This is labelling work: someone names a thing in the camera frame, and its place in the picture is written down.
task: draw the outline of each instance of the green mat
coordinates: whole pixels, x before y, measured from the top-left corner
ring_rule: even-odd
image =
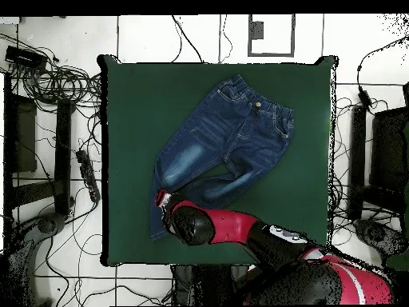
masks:
[[[102,192],[102,263],[254,262],[236,244],[188,247],[175,237],[155,242],[149,237],[149,187],[157,154],[208,91],[234,74],[265,97],[293,108],[295,129],[280,163],[228,208],[326,243],[334,57],[315,65],[120,64],[107,55],[97,61],[102,114],[106,104],[107,116],[103,152],[109,164],[103,170],[108,188]],[[220,166],[205,175],[226,171]]]

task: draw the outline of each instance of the blue denim jeans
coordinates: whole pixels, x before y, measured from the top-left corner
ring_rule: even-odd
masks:
[[[277,164],[293,133],[293,110],[258,94],[239,74],[213,87],[157,156],[152,240],[168,234],[154,204],[159,189],[182,192],[203,208],[224,208]],[[221,163],[227,173],[194,180]]]

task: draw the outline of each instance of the jeans leg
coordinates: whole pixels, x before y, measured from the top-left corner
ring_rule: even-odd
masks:
[[[230,173],[193,181],[183,188],[184,195],[200,207],[224,208],[239,197],[278,163],[293,135],[293,120],[285,120],[283,131],[271,114],[252,110],[224,161]]]
[[[149,197],[152,240],[167,235],[161,210],[154,205],[158,190],[172,193],[223,161],[232,135],[249,111],[248,103],[236,99],[233,90],[224,83],[215,86],[157,156]]]

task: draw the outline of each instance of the jeans pocket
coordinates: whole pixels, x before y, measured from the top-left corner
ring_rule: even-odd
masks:
[[[293,128],[294,121],[289,119],[281,117],[280,115],[276,115],[273,118],[273,125],[274,125],[274,130],[278,134],[281,134],[284,138],[288,138],[290,135],[290,128]]]
[[[243,94],[239,94],[237,88],[231,84],[222,84],[217,93],[227,102],[239,102],[244,98]]]

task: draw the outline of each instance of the white tile floor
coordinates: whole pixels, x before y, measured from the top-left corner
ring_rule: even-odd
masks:
[[[219,14],[199,16],[176,16],[193,45],[200,51],[206,62],[218,62],[219,57]],[[225,14],[222,14],[222,25]],[[248,15],[228,15],[225,24],[225,34],[232,42],[233,49],[226,63],[250,62],[302,62],[313,63],[321,55],[337,55],[340,58],[337,76],[337,97],[347,97],[352,102],[358,102],[356,82],[356,68],[361,58],[375,48],[401,38],[408,33],[409,28],[396,25],[394,17],[384,17],[377,14],[297,14],[296,15],[296,52],[294,58],[249,58],[247,56]],[[0,25],[0,33],[16,37],[15,25]],[[179,37],[170,16],[121,16],[121,17],[59,17],[23,18],[18,26],[18,38],[32,46],[43,46],[51,49],[60,60],[60,65],[77,66],[87,71],[89,76],[99,73],[96,62],[99,54],[117,55],[122,62],[168,62],[173,60],[179,50]],[[7,68],[4,61],[7,42],[0,40],[0,67]],[[220,58],[223,59],[230,51],[228,39],[221,35]],[[178,58],[179,62],[197,62],[198,57],[183,39],[183,49]],[[363,64],[361,83],[372,98],[386,100],[389,108],[404,106],[402,88],[388,84],[402,85],[409,81],[409,67],[407,60],[407,44],[399,45],[377,53]],[[376,110],[383,110],[383,103],[379,103]],[[84,109],[83,113],[91,115],[91,109]],[[343,142],[349,144],[349,114],[344,114],[339,121]],[[86,119],[78,112],[73,116],[72,140],[77,144],[79,138],[89,136]],[[55,116],[38,111],[38,124],[55,130]],[[45,130],[37,129],[37,139],[51,138],[53,135]],[[53,176],[54,150],[46,141],[38,142],[37,152],[43,160],[47,171]],[[97,149],[91,151],[90,157],[101,160]],[[72,179],[80,179],[77,161],[72,162]],[[347,168],[347,158],[340,157],[336,161],[336,173],[341,176]],[[44,177],[41,170],[36,173],[24,174],[27,179],[22,183],[29,183],[33,178]],[[347,174],[342,179],[347,182]],[[83,186],[81,181],[72,181],[71,192],[77,192]],[[33,217],[37,212],[52,202],[45,199],[20,208],[21,220]],[[85,190],[77,197],[77,215],[84,213],[91,207],[91,201]],[[54,250],[58,249],[73,232],[82,224],[83,220],[68,225],[54,239]],[[77,241],[83,245],[85,240],[94,233],[101,233],[101,204],[84,221],[76,233]],[[350,237],[347,230],[341,230],[334,236],[334,244],[341,243]],[[43,264],[50,241],[44,241],[38,252],[36,278],[40,297],[52,297],[54,305],[66,288],[66,283]],[[345,245],[339,246],[345,253],[352,254],[369,263],[380,265],[379,255],[373,249],[360,242],[354,234]],[[86,244],[85,250],[91,253],[101,251],[101,237],[92,237]],[[106,291],[115,286],[115,268],[106,268],[100,264],[99,256],[81,255],[78,268],[80,249],[70,238],[60,250],[50,258],[50,264],[64,275],[81,276],[81,302],[90,293]],[[171,273],[164,265],[122,265],[117,268],[117,285],[126,285],[130,289],[150,297],[164,296],[171,285]],[[67,303],[74,295],[76,279],[70,278],[69,290],[60,305]],[[125,288],[119,288],[111,293],[92,296],[87,299],[86,306],[138,305],[143,297],[132,295]],[[78,306],[75,299],[67,305]]]

